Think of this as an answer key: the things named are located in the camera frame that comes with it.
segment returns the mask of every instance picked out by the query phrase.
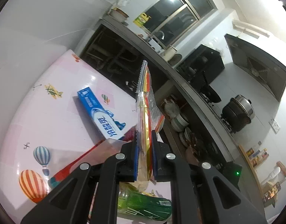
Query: wall outlet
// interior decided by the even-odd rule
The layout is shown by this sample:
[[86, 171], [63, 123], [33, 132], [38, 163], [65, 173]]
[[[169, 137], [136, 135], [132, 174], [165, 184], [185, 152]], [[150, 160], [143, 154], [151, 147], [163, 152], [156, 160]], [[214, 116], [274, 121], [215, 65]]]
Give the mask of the wall outlet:
[[269, 121], [270, 126], [272, 127], [273, 131], [275, 134], [278, 133], [278, 131], [280, 131], [280, 126], [278, 125], [277, 121], [275, 119], [271, 119]]

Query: metal screw head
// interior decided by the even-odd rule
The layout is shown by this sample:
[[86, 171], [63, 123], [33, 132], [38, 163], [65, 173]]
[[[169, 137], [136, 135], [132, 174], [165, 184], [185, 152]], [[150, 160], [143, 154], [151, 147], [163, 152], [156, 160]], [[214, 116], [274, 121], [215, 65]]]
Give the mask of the metal screw head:
[[204, 162], [204, 163], [202, 163], [202, 165], [201, 165], [203, 168], [205, 168], [205, 169], [210, 169], [211, 168], [211, 164], [210, 163], [208, 163], [208, 162]]
[[116, 159], [118, 159], [118, 160], [122, 160], [122, 159], [125, 158], [125, 155], [124, 155], [123, 153], [117, 153], [117, 154], [115, 155], [115, 157], [116, 157]]
[[84, 163], [82, 163], [82, 164], [80, 165], [80, 169], [81, 169], [81, 170], [87, 170], [88, 168], [89, 168], [89, 164], [86, 163], [86, 162], [84, 162]]
[[176, 156], [175, 156], [173, 153], [168, 153], [168, 154], [166, 155], [166, 158], [169, 159], [169, 160], [173, 160], [173, 159], [176, 158]]

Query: green bottle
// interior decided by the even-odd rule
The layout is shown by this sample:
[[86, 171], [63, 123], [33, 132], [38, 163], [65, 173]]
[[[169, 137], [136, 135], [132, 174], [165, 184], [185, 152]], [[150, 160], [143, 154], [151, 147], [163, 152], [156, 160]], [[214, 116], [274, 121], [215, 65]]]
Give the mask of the green bottle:
[[172, 214], [171, 201], [139, 193], [130, 184], [119, 184], [119, 213], [145, 216], [156, 221], [165, 221]]

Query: window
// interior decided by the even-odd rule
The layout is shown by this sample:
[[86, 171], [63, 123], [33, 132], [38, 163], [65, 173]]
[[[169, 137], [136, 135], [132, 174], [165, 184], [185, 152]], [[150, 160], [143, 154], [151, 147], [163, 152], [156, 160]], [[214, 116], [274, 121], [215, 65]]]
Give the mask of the window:
[[144, 27], [167, 48], [213, 9], [211, 0], [159, 0], [145, 12], [150, 19]]

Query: yellow bottle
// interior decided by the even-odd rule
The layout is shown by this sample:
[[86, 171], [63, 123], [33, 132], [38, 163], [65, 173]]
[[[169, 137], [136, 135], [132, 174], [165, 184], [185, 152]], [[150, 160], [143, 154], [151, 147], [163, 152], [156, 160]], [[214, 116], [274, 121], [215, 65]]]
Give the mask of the yellow bottle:
[[146, 13], [141, 13], [133, 22], [141, 28], [150, 18]]

